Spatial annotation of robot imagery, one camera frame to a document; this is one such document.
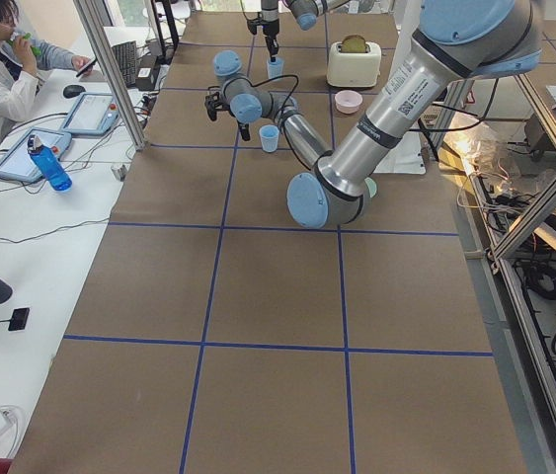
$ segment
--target laptop keyboard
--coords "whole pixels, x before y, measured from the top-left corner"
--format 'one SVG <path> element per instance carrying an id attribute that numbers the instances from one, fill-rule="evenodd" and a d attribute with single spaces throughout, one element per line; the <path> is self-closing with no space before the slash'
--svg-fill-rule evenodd
<path id="1" fill-rule="evenodd" d="M 122 42 L 112 46 L 112 50 L 126 87 L 134 86 L 137 78 L 137 43 L 135 41 Z"/>

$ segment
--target person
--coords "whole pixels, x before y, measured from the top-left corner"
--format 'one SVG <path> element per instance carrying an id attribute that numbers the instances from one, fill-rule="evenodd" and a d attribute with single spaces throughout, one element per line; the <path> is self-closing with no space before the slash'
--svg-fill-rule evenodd
<path id="1" fill-rule="evenodd" d="M 0 142 L 15 122 L 30 118 L 39 88 L 39 69 L 78 70 L 89 61 L 88 57 L 31 38 L 16 28 L 18 20 L 16 0 L 0 0 Z"/>

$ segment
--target person's hand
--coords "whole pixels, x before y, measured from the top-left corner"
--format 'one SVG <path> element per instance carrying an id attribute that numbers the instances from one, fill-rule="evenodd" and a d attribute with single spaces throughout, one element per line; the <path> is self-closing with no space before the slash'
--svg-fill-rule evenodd
<path id="1" fill-rule="evenodd" d="M 19 35 L 12 41 L 12 50 L 17 59 L 21 61 L 23 70 L 28 74 L 36 76 L 37 70 L 37 59 L 32 52 L 32 43 L 29 39 Z"/>
<path id="2" fill-rule="evenodd" d="M 83 67 L 85 66 L 85 64 L 86 64 L 87 62 L 89 62 L 90 60 L 91 60 L 91 59 L 89 59 L 89 58 L 86 57 L 86 56 L 73 56 L 73 57 L 71 58 L 71 64 L 73 64 L 73 68 L 74 68 L 76 71 L 78 71 L 78 70 L 80 70 L 81 68 L 83 68 Z M 91 75 L 92 72 L 93 72 L 93 67 L 90 68 L 88 71 L 83 72 L 82 75 L 83 75 L 83 76 L 89 76 L 89 75 Z"/>

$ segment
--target computer mouse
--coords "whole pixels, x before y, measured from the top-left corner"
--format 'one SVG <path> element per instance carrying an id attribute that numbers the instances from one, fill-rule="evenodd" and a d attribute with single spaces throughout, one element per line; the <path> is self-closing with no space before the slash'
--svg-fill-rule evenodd
<path id="1" fill-rule="evenodd" d="M 86 89 L 79 84 L 70 84 L 62 90 L 62 95 L 65 99 L 71 99 L 73 97 L 78 97 Z"/>

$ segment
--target tablet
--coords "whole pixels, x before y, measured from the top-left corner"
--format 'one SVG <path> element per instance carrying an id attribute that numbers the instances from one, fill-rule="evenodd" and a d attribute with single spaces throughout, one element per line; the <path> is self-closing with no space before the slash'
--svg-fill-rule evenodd
<path id="1" fill-rule="evenodd" d="M 34 183 L 42 178 L 42 173 L 28 153 L 28 137 L 31 134 L 38 135 L 42 144 L 51 148 L 58 160 L 71 144 L 70 133 L 45 128 L 31 128 L 0 159 L 1 179 Z"/>
<path id="2" fill-rule="evenodd" d="M 111 94 L 84 92 L 78 96 L 60 131 L 72 135 L 102 136 L 116 122 L 118 113 Z"/>

